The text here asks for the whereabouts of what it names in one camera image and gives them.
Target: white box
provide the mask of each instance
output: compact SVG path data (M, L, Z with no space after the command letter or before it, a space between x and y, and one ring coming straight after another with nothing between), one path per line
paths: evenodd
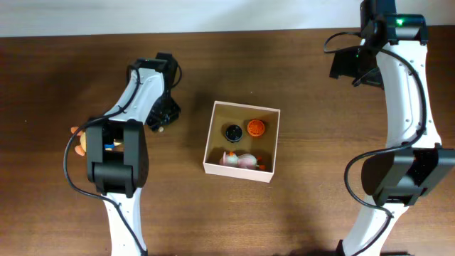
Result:
M259 119L265 123L265 133L260 137L248 134L247 123ZM225 130L231 124L242 128L243 136L239 142L229 142ZM275 172L277 141L279 128L279 110L267 107L255 107L229 102L215 101L205 146L204 169L207 174L216 174L234 178L245 178L253 181L270 182ZM248 170L236 167L221 166L219 163L223 152L233 151L238 156L252 154L262 158L265 171Z

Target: orange bottle cap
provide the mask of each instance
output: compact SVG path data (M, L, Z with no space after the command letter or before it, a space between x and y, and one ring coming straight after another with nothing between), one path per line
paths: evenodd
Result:
M261 120L254 119L248 123L248 133L253 137L259 137L265 132L265 124Z

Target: white wall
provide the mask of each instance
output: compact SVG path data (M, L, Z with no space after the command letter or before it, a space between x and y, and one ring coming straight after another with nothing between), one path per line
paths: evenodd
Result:
M0 0L0 36L359 27L361 0ZM455 0L396 0L429 25L455 24Z

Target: brown table surface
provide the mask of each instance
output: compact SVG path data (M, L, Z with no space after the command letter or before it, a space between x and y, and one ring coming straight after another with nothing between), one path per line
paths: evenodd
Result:
M385 96L328 77L322 44L337 29L0 39L0 255L110 255L102 202L74 192L62 171L70 127L108 110L138 57L172 52L184 72L178 121L146 129L150 172L141 199L151 254L297 255L334 250L360 205L343 170L387 136ZM455 147L455 30L430 29L427 76L445 147ZM336 40L332 46L358 43ZM271 183L204 174L214 100L280 109ZM360 166L353 187L360 195ZM70 175L83 189L85 160ZM453 255L455 172L403 215L383 251Z

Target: black cable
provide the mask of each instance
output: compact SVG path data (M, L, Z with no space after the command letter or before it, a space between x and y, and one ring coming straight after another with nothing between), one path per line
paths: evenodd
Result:
M139 86L141 84L141 77L140 77L140 74L139 74L139 71L137 70L137 68L135 68L134 66L132 65L128 65L128 68L127 70L129 72L131 72L131 70L134 70L136 72L136 76L137 76L137 79L136 79L136 87L134 88L134 91L133 91L133 94L131 95L131 97L129 98L128 102L125 104L125 106L123 107L120 107L119 110L117 110L116 112L112 113L112 114L106 114L105 116L101 116L101 117L97 117L95 119L92 119L86 123L84 123L83 125L81 125L79 128L77 128L77 130L73 133L73 135L71 136L70 140L68 141L68 144L66 145L66 148L65 148L65 153L63 155L63 173L65 174L65 177L66 177L66 180L68 181L68 183L70 184L70 187L73 188L75 191L81 193L82 195L84 196L88 196L88 197L91 197L91 198L96 198L96 199L100 199L100 200L103 200L103 201L106 201L106 202L109 202L111 203L115 209L117 210L117 213L119 214L119 217L122 219L122 222L123 224L125 225L125 227L127 227L128 231L131 233L131 236L133 237L137 247L139 248L139 250L141 251L141 255L142 256L147 256L148 252L146 250L144 250L141 246L141 243L139 242L139 239L137 238L136 234L134 234L134 231L131 229L131 227L129 226L127 220L125 219L125 217L123 216L121 210L120 210L120 204L117 204L115 203L112 199L110 198L106 198L104 196L99 196L99 195L96 195L96 194L93 194L93 193L90 193L90 192L87 192L87 191L84 191L80 188L78 188L72 181L71 181L71 178L68 174L68 153L70 151L70 148L71 148L71 144L73 143L74 139L76 138L77 134L94 125L94 124L97 124L99 122L102 122L102 121L105 121L106 119L109 119L110 117L113 117L113 116L116 116L120 113L122 113L126 108L128 108L128 106L131 104L131 102L133 101L134 97L136 96L137 94L137 91L139 89Z
M177 86L180 83L180 81L182 80L182 76L183 76L182 67L178 63L177 63L177 68L178 68L179 76L178 76L177 82L171 86L171 89L174 88L175 86Z
M410 75L414 76L415 82L417 83L417 87L419 89L419 96L420 96L420 100L421 100L421 103L422 103L422 126L421 126L421 128L419 130L416 131L417 136L412 141L410 141L410 142L408 142L406 144L402 144L400 146L392 146L392 147L387 148L387 149L378 149L378 150L369 151L369 152L360 154L360 155L354 157L352 160L350 160L348 165L345 168L345 171L344 171L344 184L345 184L346 189L348 190L349 194L357 202L359 202L363 206L366 206L366 207L369 207L369 208L372 208L372 209L375 209L375 210L382 210L387 215L387 217L385 219L385 224L383 225L383 227L379 231L379 233L364 248L362 248L361 250L359 250L358 252L353 254L353 256L356 256L356 255L359 255L362 252L365 252L369 247L371 247L371 245L373 245L381 237L381 235L387 230L391 219L394 218L394 217L393 217L393 214L388 209L386 209L384 207L375 206L373 204L367 203L367 202L363 201L362 199L360 199L357 195L354 194L353 190L351 189L351 187L349 185L349 180L348 180L349 169L351 168L352 165L354 165L355 162L357 162L357 161L359 161L359 160L361 160L361 159L363 159L365 157L374 156L374 155L378 155L378 154L386 154L386 153L390 153L390 152L394 152L394 151L399 151L399 150L402 150L402 149L407 149L407 148L410 148L416 142L418 142L419 139L422 138L422 136L425 133L425 130L427 128L427 100L426 100L426 97L425 97L424 86L422 84L422 81L420 80L419 74L417 73L417 71L414 69L414 67L412 67L412 65L407 60L405 60L403 57L399 56L398 54L393 53L393 52L391 52L389 50L379 49L379 48L375 48L375 47L372 47L372 46L351 46L351 47L337 49L337 50L327 50L327 43L330 40L332 40L333 38L335 38L336 36L341 36L341 35L360 36L360 33L356 33L356 32L340 32L340 33L336 33L336 34L332 35L324 43L324 53L343 53L343 52L348 52L348 51L352 51L352 50L366 49L366 50L372 50L372 51L381 52L381 53L387 54L389 56L392 56L393 58L396 58L397 60L399 60L401 63L403 63L410 70L410 72L411 72Z

